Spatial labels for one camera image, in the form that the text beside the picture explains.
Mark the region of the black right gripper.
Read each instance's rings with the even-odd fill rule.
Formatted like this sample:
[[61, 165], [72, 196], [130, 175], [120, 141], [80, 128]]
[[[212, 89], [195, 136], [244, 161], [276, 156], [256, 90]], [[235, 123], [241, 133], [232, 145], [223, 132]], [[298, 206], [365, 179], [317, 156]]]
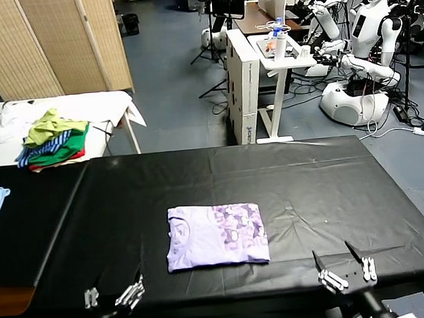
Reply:
[[336, 274], [324, 266], [315, 251], [312, 252], [318, 281], [333, 294], [352, 295], [373, 288], [377, 284], [375, 261], [371, 256], [363, 254], [349, 241], [344, 241], [347, 249], [357, 263], [351, 263], [336, 271]]

